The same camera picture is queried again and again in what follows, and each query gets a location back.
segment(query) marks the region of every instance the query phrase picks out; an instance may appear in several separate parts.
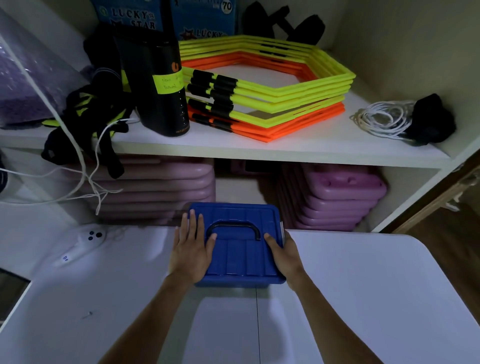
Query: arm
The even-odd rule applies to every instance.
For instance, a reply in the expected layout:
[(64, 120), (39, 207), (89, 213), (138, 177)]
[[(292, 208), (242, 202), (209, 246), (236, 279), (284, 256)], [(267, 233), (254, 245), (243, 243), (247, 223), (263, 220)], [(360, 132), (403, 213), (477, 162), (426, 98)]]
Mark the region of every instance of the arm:
[(325, 364), (382, 364), (369, 347), (337, 315), (307, 275), (290, 234), (285, 231), (283, 248), (268, 234), (265, 234), (265, 240), (272, 249), (276, 266), (300, 299)]
[(205, 227), (202, 215), (198, 217), (198, 230), (196, 225), (195, 211), (190, 211), (189, 228), (187, 214), (183, 214), (180, 229), (175, 229), (169, 275), (155, 297), (117, 339), (99, 364), (157, 362), (168, 329), (184, 295), (194, 283), (204, 277), (212, 261), (216, 234), (212, 234), (207, 244), (204, 244)]

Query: handwritten label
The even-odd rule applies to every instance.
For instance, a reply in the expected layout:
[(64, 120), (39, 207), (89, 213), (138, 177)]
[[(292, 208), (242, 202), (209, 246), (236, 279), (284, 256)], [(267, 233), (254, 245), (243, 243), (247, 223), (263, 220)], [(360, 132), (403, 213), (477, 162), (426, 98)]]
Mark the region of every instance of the handwritten label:
[(180, 70), (171, 74), (154, 74), (153, 81), (158, 94), (173, 94), (183, 89), (183, 72)]

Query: black cylindrical container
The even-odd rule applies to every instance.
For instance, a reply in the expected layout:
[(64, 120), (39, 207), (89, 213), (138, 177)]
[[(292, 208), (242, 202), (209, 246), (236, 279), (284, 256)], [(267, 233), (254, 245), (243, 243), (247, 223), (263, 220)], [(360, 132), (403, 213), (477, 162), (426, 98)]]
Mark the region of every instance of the black cylindrical container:
[(190, 123), (173, 32), (117, 24), (114, 35), (142, 124), (165, 136), (185, 134)]

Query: storage cabinet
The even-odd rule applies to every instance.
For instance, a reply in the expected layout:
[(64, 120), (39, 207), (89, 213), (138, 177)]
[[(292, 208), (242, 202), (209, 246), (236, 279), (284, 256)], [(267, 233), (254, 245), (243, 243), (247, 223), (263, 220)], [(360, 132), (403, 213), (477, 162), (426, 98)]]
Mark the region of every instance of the storage cabinet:
[[(76, 0), (73, 6), (82, 8), (87, 2)], [(267, 11), (287, 3), (261, 2)], [(45, 2), (50, 7), (40, 0), (16, 3), (18, 6), (2, 0), (0, 6), (76, 69), (81, 69), (85, 57), (72, 60), (72, 55), (82, 55), (82, 35), (77, 29), (87, 29), (92, 20), (85, 19), (83, 27), (61, 7), (52, 6), (52, 1)], [(248, 3), (240, 1), (240, 12)], [(480, 51), (475, 46), (480, 35), (476, 21), (480, 3), (331, 0), (318, 5), (304, 0), (291, 2), (290, 10), (287, 19), (293, 26), (317, 12), (328, 31), (320, 46), (358, 75), (346, 96), (344, 114), (268, 144), (196, 123), (192, 123), (186, 135), (166, 138), (137, 123), (127, 134), (115, 135), (114, 149), (130, 154), (379, 166), (389, 191), (359, 227), (362, 231), (379, 232), (480, 147)], [(276, 31), (279, 37), (284, 36)], [(374, 137), (350, 119), (371, 102), (418, 99), (434, 92), (441, 96), (457, 122), (457, 132), (438, 145), (414, 147)], [(23, 157), (12, 160), (11, 165), (28, 173), (22, 169), (26, 158), (38, 154), (49, 132), (47, 128), (1, 130), (0, 147), (10, 151), (27, 148)], [(265, 202), (265, 187), (255, 178), (219, 177), (216, 188), (218, 201)], [(38, 190), (43, 191), (43, 196), (54, 195), (54, 191), (42, 185)]]

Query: blue box lid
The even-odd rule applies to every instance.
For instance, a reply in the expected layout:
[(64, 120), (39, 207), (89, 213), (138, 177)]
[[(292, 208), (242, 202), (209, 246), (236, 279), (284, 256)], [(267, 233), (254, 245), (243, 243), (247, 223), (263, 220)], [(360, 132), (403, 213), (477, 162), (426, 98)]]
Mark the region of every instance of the blue box lid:
[(197, 286), (252, 288), (285, 282), (264, 239), (268, 232), (283, 247), (275, 206), (198, 202), (190, 208), (204, 216), (205, 241), (214, 232), (218, 235), (212, 263)]

